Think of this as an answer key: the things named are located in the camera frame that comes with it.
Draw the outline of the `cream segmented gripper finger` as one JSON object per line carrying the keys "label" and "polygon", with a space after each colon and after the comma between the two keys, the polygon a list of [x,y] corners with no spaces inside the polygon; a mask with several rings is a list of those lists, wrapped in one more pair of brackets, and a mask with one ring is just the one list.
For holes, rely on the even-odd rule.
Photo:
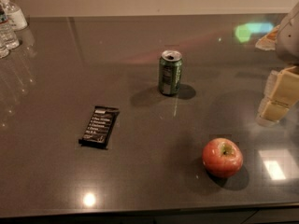
{"label": "cream segmented gripper finger", "polygon": [[265,85],[256,121],[270,127],[279,123],[299,102],[299,67],[272,70]]}

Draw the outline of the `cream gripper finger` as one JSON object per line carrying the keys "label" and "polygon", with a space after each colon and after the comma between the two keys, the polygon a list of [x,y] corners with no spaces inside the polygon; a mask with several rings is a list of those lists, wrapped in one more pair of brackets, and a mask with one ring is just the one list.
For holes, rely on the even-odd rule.
{"label": "cream gripper finger", "polygon": [[269,33],[261,37],[255,44],[257,49],[275,50],[279,26],[274,27]]}

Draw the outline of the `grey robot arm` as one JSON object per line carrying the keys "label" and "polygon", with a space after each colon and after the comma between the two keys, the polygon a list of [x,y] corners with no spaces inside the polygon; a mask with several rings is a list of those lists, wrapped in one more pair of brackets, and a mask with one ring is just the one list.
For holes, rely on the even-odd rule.
{"label": "grey robot arm", "polygon": [[287,64],[281,71],[270,72],[257,111],[257,123],[269,127],[279,123],[299,102],[299,3],[255,47],[274,50]]}

